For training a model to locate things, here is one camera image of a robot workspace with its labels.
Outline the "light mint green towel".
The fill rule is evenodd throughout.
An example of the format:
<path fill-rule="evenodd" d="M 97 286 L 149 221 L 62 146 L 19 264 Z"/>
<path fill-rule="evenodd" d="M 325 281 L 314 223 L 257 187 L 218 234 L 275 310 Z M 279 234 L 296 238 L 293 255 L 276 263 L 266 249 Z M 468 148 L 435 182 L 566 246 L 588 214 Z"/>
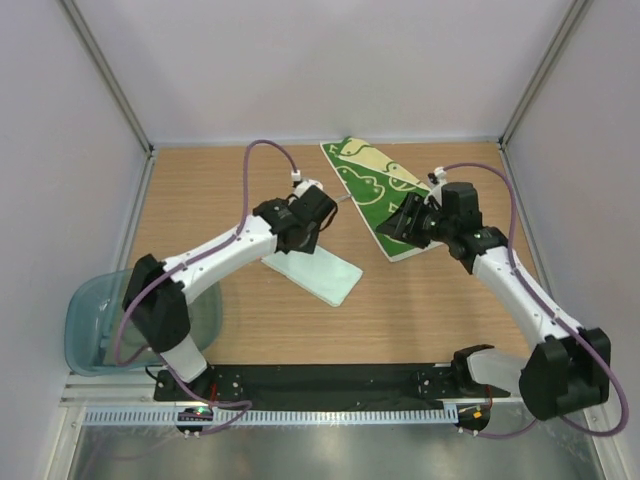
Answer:
<path fill-rule="evenodd" d="M 313 254 L 278 252 L 261 262 L 332 307 L 339 307 L 363 276 L 359 267 L 321 247 Z"/>

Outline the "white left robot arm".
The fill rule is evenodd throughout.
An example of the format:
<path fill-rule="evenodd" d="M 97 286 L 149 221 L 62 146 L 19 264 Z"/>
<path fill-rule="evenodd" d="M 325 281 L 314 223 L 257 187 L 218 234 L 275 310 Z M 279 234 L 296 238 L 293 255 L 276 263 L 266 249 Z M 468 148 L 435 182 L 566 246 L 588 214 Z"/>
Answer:
<path fill-rule="evenodd" d="M 236 226 L 182 254 L 141 257 L 123 298 L 121 324 L 134 324 L 177 378 L 180 392 L 191 400 L 204 398 L 212 386 L 211 366 L 191 336 L 189 306 L 214 284 L 267 255 L 312 254 L 335 209 L 334 200 L 311 187 L 254 208 L 244 204 Z"/>

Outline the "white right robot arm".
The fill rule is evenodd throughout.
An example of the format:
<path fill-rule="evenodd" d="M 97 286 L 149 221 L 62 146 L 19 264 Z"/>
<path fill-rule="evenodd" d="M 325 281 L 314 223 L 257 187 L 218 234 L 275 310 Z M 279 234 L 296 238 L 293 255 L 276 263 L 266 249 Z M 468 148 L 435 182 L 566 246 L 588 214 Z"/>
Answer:
<path fill-rule="evenodd" d="M 538 420 L 606 402 L 611 342 L 599 328 L 586 329 L 561 312 L 517 262 L 507 237 L 484 225 L 475 188 L 444 187 L 441 198 L 408 194 L 377 232 L 416 248 L 445 244 L 452 258 L 502 303 L 523 333 L 531 355 L 509 374 L 490 348 L 470 354 L 450 372 L 453 389 L 472 396 L 485 384 L 520 396 Z"/>

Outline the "clear blue plastic bin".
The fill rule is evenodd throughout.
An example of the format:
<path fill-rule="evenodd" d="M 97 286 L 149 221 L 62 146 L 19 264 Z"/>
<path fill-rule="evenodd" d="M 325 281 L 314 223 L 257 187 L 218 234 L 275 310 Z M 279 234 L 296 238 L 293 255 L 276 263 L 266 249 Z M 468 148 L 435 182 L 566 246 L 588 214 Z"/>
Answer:
<path fill-rule="evenodd" d="M 66 315 L 64 347 L 70 370 L 85 377 L 110 375 L 115 361 L 115 340 L 124 310 L 122 302 L 131 271 L 119 270 L 94 277 L 72 296 Z M 204 351 L 218 337 L 223 320 L 221 288 L 213 285 L 188 307 L 190 334 Z"/>

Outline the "green frog pattern towel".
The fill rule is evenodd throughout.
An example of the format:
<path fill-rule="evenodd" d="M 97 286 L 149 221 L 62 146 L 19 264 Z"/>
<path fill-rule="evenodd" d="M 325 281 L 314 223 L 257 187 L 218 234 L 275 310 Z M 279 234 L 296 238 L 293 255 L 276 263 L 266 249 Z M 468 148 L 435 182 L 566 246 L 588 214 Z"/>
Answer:
<path fill-rule="evenodd" d="M 347 137 L 340 142 L 324 142 L 322 153 L 351 195 L 372 237 L 391 262 L 420 254 L 420 248 L 376 232 L 401 205 L 406 195 L 430 193 L 427 184 L 368 142 Z"/>

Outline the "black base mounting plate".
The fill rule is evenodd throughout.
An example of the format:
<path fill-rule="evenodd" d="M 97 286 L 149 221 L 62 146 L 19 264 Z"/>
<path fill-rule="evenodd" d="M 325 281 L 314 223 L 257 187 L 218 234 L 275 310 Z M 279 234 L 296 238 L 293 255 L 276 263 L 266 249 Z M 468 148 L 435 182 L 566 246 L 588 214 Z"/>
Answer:
<path fill-rule="evenodd" d="M 189 384 L 202 398 L 249 400 L 260 411 L 409 411 L 449 399 L 509 393 L 469 380 L 448 364 L 218 365 Z"/>

